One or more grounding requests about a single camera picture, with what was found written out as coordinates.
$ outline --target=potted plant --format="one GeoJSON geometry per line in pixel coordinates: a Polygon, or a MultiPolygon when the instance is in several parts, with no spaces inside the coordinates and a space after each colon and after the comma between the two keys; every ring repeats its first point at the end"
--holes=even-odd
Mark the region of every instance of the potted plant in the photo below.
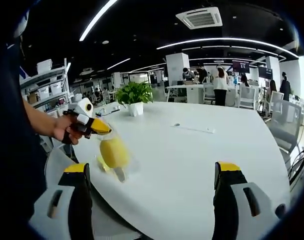
{"type": "Polygon", "coordinates": [[[117,102],[126,105],[131,116],[143,114],[143,103],[153,102],[152,89],[147,83],[130,82],[116,92],[117,102]]]}

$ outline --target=shelf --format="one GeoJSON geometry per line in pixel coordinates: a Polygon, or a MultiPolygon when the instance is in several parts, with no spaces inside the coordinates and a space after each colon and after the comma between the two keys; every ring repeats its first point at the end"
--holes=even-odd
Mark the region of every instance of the shelf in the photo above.
{"type": "Polygon", "coordinates": [[[29,77],[29,78],[27,78],[27,79],[25,79],[24,81],[21,82],[21,84],[20,84],[21,89],[26,88],[26,87],[28,87],[30,85],[33,85],[33,84],[37,84],[37,83],[39,83],[41,81],[44,81],[44,80],[63,75],[64,73],[65,73],[65,67],[63,66],[63,67],[60,67],[60,68],[56,68],[56,69],[53,69],[53,70],[50,70],[50,71],[32,76],[32,77],[29,77]]]}
{"type": "Polygon", "coordinates": [[[59,82],[62,82],[62,81],[64,81],[64,80],[63,80],[63,79],[59,79],[59,80],[56,80],[56,81],[52,81],[52,82],[46,83],[46,84],[44,84],[44,85],[38,86],[37,88],[34,88],[34,89],[30,90],[29,93],[30,93],[30,94],[31,94],[31,93],[34,93],[34,92],[36,92],[38,89],[41,89],[41,88],[46,87],[46,86],[48,86],[48,85],[55,84],[55,83],[59,83],[59,82]]]}
{"type": "Polygon", "coordinates": [[[45,105],[45,104],[48,104],[48,103],[51,102],[52,100],[58,99],[58,98],[60,98],[60,97],[62,97],[62,96],[64,96],[64,95],[66,95],[67,93],[68,93],[67,91],[64,91],[64,92],[61,92],[61,93],[59,93],[59,94],[50,96],[50,97],[48,97],[48,98],[46,98],[46,99],[40,100],[40,101],[38,101],[38,102],[32,104],[32,107],[34,107],[34,108],[39,108],[40,106],[45,105]]]}

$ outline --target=green plant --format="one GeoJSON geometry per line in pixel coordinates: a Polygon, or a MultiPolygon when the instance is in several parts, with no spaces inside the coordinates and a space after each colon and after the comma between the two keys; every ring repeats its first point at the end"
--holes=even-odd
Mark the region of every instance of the green plant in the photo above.
{"type": "Polygon", "coordinates": [[[118,89],[116,99],[119,104],[135,104],[153,102],[152,89],[146,83],[130,82],[118,89]]]}

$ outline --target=white shirt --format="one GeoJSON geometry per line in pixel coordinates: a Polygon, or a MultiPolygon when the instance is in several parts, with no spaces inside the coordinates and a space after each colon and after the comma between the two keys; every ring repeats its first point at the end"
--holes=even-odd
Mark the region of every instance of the white shirt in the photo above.
{"type": "Polygon", "coordinates": [[[227,73],[224,71],[224,77],[219,77],[218,76],[218,70],[213,71],[213,86],[214,90],[227,90],[227,73]]]}

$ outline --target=white flower pot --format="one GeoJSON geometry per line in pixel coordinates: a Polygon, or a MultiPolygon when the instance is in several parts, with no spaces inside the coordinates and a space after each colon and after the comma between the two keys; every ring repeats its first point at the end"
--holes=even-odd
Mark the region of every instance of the white flower pot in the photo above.
{"type": "Polygon", "coordinates": [[[142,102],[127,104],[127,108],[132,117],[136,117],[138,115],[143,114],[143,103],[142,102]]]}

